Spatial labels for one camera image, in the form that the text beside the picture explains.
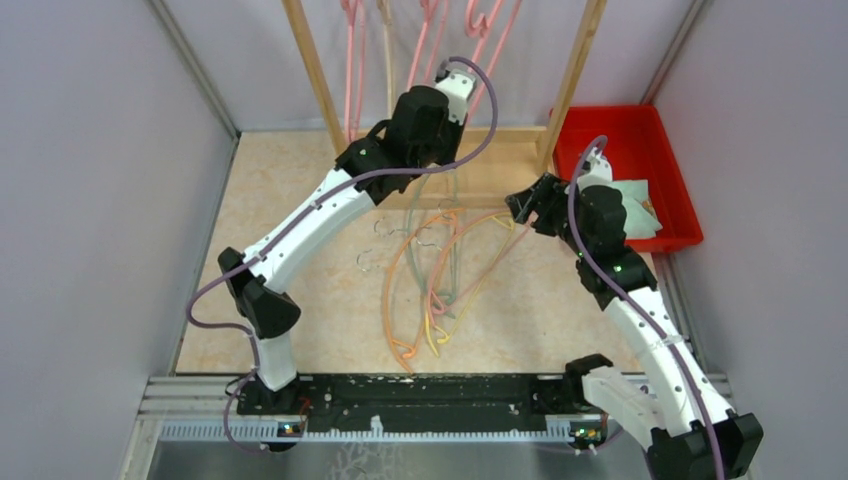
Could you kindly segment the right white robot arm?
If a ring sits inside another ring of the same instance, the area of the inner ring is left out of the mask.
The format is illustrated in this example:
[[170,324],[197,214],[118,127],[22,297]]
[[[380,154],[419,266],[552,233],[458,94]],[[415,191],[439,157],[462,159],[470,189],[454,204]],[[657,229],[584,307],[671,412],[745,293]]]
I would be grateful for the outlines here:
[[655,276],[626,243],[622,193],[601,184],[573,187],[544,174],[506,196],[505,204],[516,223],[572,249],[581,284],[648,378],[642,391],[601,354],[573,360],[565,367],[567,406],[611,415],[642,447],[656,479],[745,476],[763,440],[762,425],[754,414],[736,412],[686,346]]

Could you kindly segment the large pink plastic hanger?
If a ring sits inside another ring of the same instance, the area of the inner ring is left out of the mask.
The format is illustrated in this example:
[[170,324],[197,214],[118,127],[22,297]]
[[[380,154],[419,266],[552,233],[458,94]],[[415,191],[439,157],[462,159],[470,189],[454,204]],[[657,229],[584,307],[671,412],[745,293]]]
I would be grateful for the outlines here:
[[366,8],[363,0],[342,0],[346,20],[344,133],[352,142],[359,131],[364,98]]

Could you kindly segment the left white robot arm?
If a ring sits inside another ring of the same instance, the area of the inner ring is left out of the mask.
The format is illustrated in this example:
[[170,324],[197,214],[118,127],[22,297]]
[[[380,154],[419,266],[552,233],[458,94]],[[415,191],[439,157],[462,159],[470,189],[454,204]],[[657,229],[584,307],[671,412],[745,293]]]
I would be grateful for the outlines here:
[[257,339],[260,399],[277,414],[300,399],[290,331],[300,307],[287,288],[308,261],[341,230],[394,192],[418,169],[454,162],[474,86],[465,79],[416,85],[403,93],[390,119],[376,124],[337,158],[310,197],[243,252],[222,251],[218,264],[237,311]]

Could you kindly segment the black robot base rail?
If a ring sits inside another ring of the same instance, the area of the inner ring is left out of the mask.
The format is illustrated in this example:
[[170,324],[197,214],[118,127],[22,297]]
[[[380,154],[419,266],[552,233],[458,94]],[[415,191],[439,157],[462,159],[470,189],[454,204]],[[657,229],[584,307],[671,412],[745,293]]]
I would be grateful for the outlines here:
[[165,441],[298,444],[529,442],[595,448],[622,415],[576,402],[558,374],[305,375],[282,392],[255,380],[151,380],[139,409]]

